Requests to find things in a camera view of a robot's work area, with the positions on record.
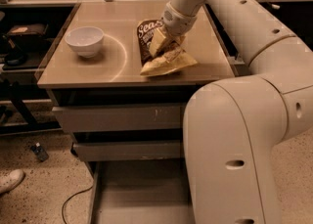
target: white sneaker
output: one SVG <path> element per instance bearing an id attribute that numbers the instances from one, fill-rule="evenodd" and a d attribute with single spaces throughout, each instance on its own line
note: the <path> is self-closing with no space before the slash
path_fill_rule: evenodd
<path id="1" fill-rule="evenodd" d="M 8 191 L 16 188 L 25 174 L 22 170 L 13 170 L 9 175 L 0 177 L 0 194 L 6 193 Z"/>

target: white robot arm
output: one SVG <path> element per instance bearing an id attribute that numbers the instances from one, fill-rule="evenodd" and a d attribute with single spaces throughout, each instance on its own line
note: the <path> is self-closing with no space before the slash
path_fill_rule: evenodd
<path id="1" fill-rule="evenodd" d="M 251 76 L 210 83 L 184 115 L 184 149 L 197 224 L 279 224 L 273 146 L 313 125 L 312 51 L 254 0 L 170 0 L 173 36 L 203 3 L 222 23 Z"/>

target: black cable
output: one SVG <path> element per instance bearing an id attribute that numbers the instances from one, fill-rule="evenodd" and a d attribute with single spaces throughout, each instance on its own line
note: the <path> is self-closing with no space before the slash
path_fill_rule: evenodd
<path id="1" fill-rule="evenodd" d="M 85 190 L 82 190 L 82 191 L 79 191 L 79 192 L 73 194 L 71 197 L 67 198 L 67 200 L 63 203 L 63 205 L 62 205 L 62 218 L 63 218 L 63 221 L 65 222 L 65 224 L 67 224 L 67 221 L 66 221 L 66 218 L 65 218 L 65 209 L 66 209 L 67 203 L 68 203 L 73 197 L 75 197 L 75 196 L 77 196 L 77 195 L 79 195 L 79 194 L 82 194 L 82 193 L 85 193 L 85 192 L 91 190 L 92 187 L 93 187 L 93 186 L 91 186 L 91 187 L 88 188 L 88 189 L 85 189 Z"/>

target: desk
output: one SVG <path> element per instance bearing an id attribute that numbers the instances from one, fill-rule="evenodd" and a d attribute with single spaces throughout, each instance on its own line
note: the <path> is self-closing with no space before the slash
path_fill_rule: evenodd
<path id="1" fill-rule="evenodd" d="M 165 3 L 81 4 L 68 30 L 100 27 L 105 33 L 100 55 L 83 60 L 62 39 L 37 73 L 73 150 L 94 175 L 89 223 L 150 223 L 153 217 L 159 223 L 194 224 L 185 164 L 179 160 L 184 108 L 204 84 L 233 73 L 201 9 L 183 44 L 200 64 L 167 76 L 139 75 L 137 24 L 159 19 Z"/>
<path id="2" fill-rule="evenodd" d="M 84 25 L 101 28 L 105 33 L 101 53 L 83 60 L 62 39 L 43 73 L 38 71 L 38 86 L 48 90 L 55 116 L 64 131 L 72 134 L 82 160 L 147 158 L 138 149 L 126 155 L 124 149 L 130 149 L 129 142 L 116 146 L 115 140 L 121 142 L 131 136 L 153 139 L 156 154 L 150 157 L 157 157 L 166 154 L 165 137 L 172 135 L 175 143 L 166 146 L 172 147 L 168 156 L 181 156 L 180 130 L 186 103 L 204 84 L 233 77 L 204 9 L 183 44 L 200 64 L 172 75 L 140 76 L 137 24 L 144 19 L 158 19 L 165 3 L 146 0 L 81 4 L 68 30 Z M 158 130 L 164 130 L 165 136 L 158 136 Z M 128 138 L 119 136 L 123 132 Z M 165 138 L 165 142 L 156 143 L 150 133 L 157 139 Z"/>

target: drawer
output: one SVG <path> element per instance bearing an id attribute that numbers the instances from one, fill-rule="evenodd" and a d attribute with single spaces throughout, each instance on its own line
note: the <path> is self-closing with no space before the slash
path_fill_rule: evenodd
<path id="1" fill-rule="evenodd" d="M 182 140 L 76 143 L 73 149 L 82 161 L 149 160 L 184 157 Z"/>
<path id="2" fill-rule="evenodd" d="M 174 129 L 182 127 L 185 104 L 53 107 L 65 132 Z"/>

